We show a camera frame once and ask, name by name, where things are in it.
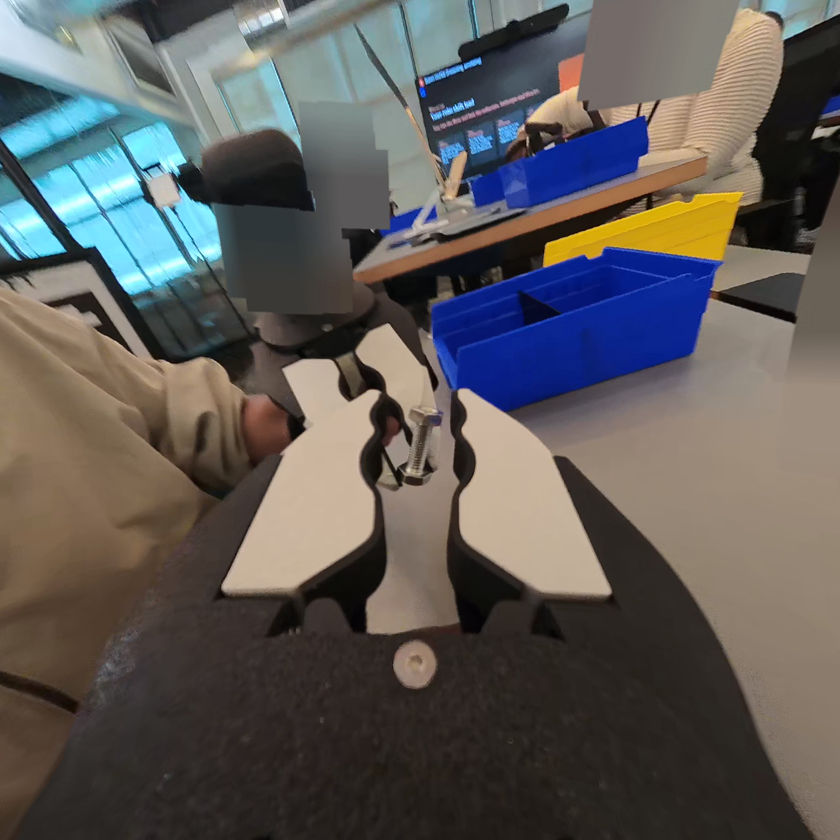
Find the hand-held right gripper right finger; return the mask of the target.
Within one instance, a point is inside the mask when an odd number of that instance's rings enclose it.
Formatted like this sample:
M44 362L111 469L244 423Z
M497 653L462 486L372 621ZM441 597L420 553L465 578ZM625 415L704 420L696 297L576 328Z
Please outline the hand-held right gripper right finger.
M462 624L503 602L609 602L613 589L547 446L469 389L452 396L449 581Z

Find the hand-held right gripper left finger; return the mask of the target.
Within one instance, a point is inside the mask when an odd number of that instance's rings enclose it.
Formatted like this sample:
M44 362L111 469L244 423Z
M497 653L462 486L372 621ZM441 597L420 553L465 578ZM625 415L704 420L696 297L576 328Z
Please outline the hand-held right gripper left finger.
M221 584L226 598L339 604L367 624L385 573L382 423L388 401L367 391L305 431L280 462Z

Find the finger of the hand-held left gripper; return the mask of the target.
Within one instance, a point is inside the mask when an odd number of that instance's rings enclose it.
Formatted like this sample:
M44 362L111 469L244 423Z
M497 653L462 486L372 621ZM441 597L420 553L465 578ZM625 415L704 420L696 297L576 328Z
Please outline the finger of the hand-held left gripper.
M431 376L390 324L365 334L354 350L365 368L378 374L384 392L403 411L424 406L437 408Z
M379 373L359 358L306 358L281 373L300 411L303 428L334 414L367 391L384 392Z

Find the silver bolt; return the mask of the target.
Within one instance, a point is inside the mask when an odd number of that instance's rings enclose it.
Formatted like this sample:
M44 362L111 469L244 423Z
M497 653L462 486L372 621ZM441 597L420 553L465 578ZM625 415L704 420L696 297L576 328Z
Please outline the silver bolt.
M436 407L414 406L408 415L413 433L406 462L400 466L411 471L428 469L437 472L438 430L443 422L444 414Z

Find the blue divided storage bin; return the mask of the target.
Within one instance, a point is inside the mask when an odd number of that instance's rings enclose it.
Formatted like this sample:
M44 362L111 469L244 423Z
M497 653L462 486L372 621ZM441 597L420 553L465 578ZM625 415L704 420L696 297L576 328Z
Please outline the blue divided storage bin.
M509 412L685 358L721 264L605 248L453 297L431 311L438 362Z

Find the person's left hand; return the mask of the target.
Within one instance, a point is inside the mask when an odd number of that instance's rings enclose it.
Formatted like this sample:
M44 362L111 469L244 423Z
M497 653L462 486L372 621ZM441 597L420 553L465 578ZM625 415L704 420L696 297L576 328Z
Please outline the person's left hand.
M302 420L269 395L248 395L241 415L245 449L253 466L281 455L305 431Z

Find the small blue storage bin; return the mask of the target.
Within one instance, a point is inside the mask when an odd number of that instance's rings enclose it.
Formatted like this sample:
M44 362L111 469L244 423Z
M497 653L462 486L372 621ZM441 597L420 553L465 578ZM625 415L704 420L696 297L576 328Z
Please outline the small blue storage bin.
M390 224L388 227L379 228L379 233L386 237L388 235L398 234L407 229L411 228L417 219L417 216L423 211L423 207L420 206L415 208L411 211L407 211L404 213L399 213L395 216L392 216L390 219Z

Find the brown wooden desk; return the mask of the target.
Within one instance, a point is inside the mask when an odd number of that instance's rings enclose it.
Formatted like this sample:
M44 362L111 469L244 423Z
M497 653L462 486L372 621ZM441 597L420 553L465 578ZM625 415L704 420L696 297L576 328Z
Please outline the brown wooden desk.
M353 278L374 285L411 277L477 275L510 260L535 256L550 241L604 224L647 195L692 181L706 170L705 155L683 155L641 165L633 174L533 206L458 238L399 247L391 247L392 238L387 238L354 268Z

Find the white studio light panel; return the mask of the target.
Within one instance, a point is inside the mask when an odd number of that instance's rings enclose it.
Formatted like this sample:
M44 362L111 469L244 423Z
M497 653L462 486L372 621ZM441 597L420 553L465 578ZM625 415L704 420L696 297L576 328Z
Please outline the white studio light panel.
M143 194L149 204L163 211L182 202L180 187L175 176L168 171L143 179Z

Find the black white tag board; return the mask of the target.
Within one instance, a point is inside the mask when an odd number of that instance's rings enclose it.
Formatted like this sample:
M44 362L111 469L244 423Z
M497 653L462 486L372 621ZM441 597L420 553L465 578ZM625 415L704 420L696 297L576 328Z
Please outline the black white tag board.
M140 358L167 361L154 332L96 248L2 264L3 287L93 327Z

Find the computer monitor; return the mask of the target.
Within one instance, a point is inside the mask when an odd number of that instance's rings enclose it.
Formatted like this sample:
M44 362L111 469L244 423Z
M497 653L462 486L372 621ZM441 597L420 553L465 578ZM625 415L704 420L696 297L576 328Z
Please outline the computer monitor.
M579 83L591 16L416 78L427 142L446 172L461 152L466 181L494 172L536 109Z

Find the yellow storage bin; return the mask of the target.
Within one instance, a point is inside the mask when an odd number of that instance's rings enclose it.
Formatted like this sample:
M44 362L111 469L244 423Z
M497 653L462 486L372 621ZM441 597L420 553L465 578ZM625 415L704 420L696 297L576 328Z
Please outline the yellow storage bin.
M556 239L544 247L545 267L578 256L600 256L605 248L634 249L722 261L742 192L700 194Z

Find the dark flat tablet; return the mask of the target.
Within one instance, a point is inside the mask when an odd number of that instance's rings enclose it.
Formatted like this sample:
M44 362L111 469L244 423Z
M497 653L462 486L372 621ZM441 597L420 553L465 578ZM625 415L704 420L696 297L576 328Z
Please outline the dark flat tablet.
M730 306L795 324L805 276L784 272L712 292Z

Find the silver ventilation duct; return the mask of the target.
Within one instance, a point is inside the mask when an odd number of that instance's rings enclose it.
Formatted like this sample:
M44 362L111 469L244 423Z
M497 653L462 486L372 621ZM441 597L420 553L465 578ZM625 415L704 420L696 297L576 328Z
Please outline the silver ventilation duct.
M237 1L232 8L239 32L249 47L258 46L288 28L284 1Z

